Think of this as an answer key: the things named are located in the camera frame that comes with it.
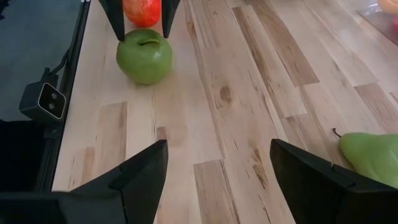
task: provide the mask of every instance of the wooden table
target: wooden table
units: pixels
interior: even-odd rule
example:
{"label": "wooden table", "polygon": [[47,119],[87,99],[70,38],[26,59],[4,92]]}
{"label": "wooden table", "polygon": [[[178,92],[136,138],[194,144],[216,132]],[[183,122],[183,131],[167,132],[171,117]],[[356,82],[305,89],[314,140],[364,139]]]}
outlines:
{"label": "wooden table", "polygon": [[350,168],[333,127],[398,132],[398,47],[357,15],[369,4],[182,0],[173,72],[136,86],[93,1],[53,189],[74,189],[166,136],[157,223],[294,223],[272,138]]}

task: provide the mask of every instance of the pear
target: pear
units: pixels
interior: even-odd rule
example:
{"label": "pear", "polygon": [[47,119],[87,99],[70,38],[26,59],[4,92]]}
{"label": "pear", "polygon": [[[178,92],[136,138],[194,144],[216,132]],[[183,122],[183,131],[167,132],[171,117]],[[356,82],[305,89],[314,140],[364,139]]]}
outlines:
{"label": "pear", "polygon": [[339,147],[357,173],[398,189],[398,134],[348,133]]}

